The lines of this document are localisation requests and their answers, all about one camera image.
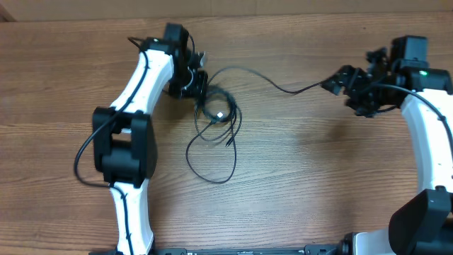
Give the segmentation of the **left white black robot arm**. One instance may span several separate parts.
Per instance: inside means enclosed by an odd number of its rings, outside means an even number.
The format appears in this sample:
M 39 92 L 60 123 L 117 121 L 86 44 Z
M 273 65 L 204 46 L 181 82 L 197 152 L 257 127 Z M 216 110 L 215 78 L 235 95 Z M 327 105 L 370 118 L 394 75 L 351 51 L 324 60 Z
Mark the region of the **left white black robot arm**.
M 150 254 L 148 185 L 157 162 L 151 121 L 164 89 L 176 99 L 201 101 L 207 92 L 204 55 L 188 49 L 189 32 L 177 23 L 162 38 L 138 40 L 137 67 L 123 92 L 108 108 L 93 112 L 95 168 L 113 197 L 118 243 L 113 254 Z

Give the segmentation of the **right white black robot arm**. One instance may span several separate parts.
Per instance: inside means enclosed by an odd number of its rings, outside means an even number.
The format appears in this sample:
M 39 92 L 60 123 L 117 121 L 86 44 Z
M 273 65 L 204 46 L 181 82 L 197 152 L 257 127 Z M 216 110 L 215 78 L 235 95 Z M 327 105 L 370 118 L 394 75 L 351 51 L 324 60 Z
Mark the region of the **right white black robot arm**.
M 406 35 L 367 53 L 366 70 L 341 67 L 322 81 L 366 118 L 399 109 L 412 139 L 418 175 L 414 198 L 387 227 L 345 235 L 329 254 L 452 253 L 452 78 L 427 61 L 428 39 Z

